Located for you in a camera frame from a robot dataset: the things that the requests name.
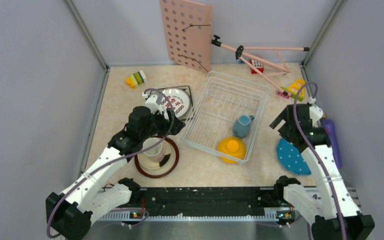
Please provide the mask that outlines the blue polka dot plate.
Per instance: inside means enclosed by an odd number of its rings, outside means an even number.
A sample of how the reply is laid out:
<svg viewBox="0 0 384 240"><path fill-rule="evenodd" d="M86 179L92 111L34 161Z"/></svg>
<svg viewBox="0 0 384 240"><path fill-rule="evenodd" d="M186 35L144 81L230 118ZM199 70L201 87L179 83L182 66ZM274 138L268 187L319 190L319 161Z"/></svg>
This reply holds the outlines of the blue polka dot plate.
<svg viewBox="0 0 384 240"><path fill-rule="evenodd" d="M311 170L299 150L284 138L280 138L275 153L278 162L290 173L298 176L310 176Z"/></svg>

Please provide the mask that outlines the pink white mug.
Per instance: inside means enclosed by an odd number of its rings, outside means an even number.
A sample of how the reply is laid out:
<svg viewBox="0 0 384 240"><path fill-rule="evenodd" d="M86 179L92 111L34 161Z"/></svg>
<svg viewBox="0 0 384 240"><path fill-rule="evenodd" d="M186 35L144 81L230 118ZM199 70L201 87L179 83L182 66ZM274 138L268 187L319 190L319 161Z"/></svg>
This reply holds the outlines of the pink white mug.
<svg viewBox="0 0 384 240"><path fill-rule="evenodd" d="M158 137L151 137L143 142L143 149L146 149L143 153L153 163L160 163L165 157L160 140Z"/></svg>

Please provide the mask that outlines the blue floral mug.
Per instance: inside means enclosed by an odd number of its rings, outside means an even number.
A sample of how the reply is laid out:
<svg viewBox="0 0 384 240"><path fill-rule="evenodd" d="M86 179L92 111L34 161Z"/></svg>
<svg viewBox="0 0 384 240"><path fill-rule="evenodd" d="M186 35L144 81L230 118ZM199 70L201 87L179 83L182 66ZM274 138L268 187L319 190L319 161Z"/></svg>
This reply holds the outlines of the blue floral mug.
<svg viewBox="0 0 384 240"><path fill-rule="evenodd" d="M239 116L232 126L232 134L239 139L245 138L251 130L251 123L254 119L254 115Z"/></svg>

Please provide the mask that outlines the yellow ribbed bowl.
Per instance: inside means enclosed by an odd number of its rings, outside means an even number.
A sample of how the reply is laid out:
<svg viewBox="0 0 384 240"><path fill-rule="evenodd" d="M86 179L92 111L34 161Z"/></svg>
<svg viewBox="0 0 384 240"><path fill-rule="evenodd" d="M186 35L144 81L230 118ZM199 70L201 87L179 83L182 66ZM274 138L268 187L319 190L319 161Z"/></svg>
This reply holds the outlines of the yellow ribbed bowl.
<svg viewBox="0 0 384 240"><path fill-rule="evenodd" d="M239 160L244 160L247 153L247 149L243 141L234 136L222 139L217 146L217 150L220 153L229 155Z"/></svg>

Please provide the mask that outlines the white wire dish rack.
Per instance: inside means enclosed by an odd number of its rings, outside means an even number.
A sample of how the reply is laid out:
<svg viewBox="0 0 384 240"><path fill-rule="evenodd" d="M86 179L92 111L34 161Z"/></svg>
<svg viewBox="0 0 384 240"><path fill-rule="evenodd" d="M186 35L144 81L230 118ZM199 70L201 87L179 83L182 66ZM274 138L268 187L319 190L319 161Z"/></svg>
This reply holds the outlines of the white wire dish rack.
<svg viewBox="0 0 384 240"><path fill-rule="evenodd" d="M210 71L198 94L180 138L190 147L233 164L246 163L252 153L270 88L261 83ZM233 128L241 116L253 116L238 156L221 150L221 143L236 140Z"/></svg>

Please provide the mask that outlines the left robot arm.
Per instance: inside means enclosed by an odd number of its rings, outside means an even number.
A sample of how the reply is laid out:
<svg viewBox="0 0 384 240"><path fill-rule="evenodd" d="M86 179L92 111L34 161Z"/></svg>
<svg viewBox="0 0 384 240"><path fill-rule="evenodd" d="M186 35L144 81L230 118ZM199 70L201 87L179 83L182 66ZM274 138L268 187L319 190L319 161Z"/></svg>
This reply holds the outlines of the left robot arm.
<svg viewBox="0 0 384 240"><path fill-rule="evenodd" d="M81 240L91 226L118 206L134 207L140 202L138 185L131 179L101 191L104 184L130 160L145 151L143 143L158 136L161 142L168 135L177 135L185 126L172 109L168 118L160 108L133 108L124 128L116 133L94 164L61 193L52 192L45 200L46 234L50 239L63 236Z"/></svg>

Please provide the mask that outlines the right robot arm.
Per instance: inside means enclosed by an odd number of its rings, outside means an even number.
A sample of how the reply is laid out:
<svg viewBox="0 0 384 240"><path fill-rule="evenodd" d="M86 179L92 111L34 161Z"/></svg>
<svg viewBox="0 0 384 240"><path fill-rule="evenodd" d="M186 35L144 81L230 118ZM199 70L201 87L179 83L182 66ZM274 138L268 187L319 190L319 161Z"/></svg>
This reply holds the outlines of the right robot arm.
<svg viewBox="0 0 384 240"><path fill-rule="evenodd" d="M283 175L273 186L273 200L279 206L291 204L298 210L315 240L366 240L375 228L374 219L363 214L351 197L326 130L315 126L322 116L322 109L315 104L289 104L269 125L274 129L285 121L278 132L297 148L320 195L317 201L296 178Z"/></svg>

